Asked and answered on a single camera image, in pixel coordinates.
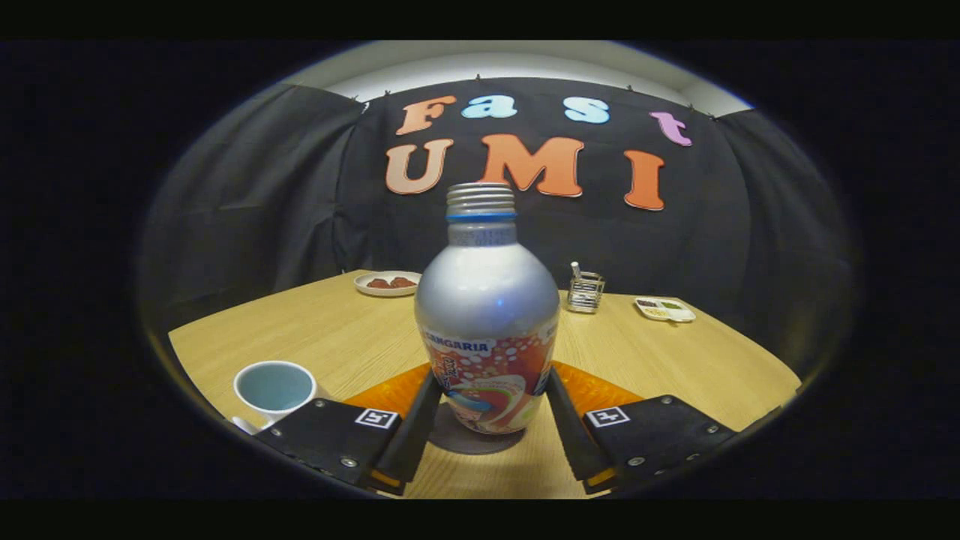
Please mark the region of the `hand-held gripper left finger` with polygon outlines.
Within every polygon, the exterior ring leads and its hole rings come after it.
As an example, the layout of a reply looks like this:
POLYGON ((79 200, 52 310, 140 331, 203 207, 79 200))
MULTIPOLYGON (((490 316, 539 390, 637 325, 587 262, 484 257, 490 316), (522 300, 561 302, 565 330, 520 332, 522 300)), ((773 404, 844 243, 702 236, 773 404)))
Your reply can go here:
POLYGON ((441 395, 422 364, 343 402, 315 397, 255 439, 343 485, 401 496, 417 475, 441 395))

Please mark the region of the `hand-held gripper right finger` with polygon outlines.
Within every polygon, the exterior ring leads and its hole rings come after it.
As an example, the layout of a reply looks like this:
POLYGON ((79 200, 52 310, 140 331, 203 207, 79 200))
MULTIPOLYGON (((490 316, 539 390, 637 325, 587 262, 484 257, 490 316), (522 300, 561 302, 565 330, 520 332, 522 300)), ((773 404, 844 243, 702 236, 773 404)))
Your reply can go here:
POLYGON ((681 397, 641 397, 569 364, 553 365, 546 393, 567 462, 586 494, 657 485, 738 434, 681 397))

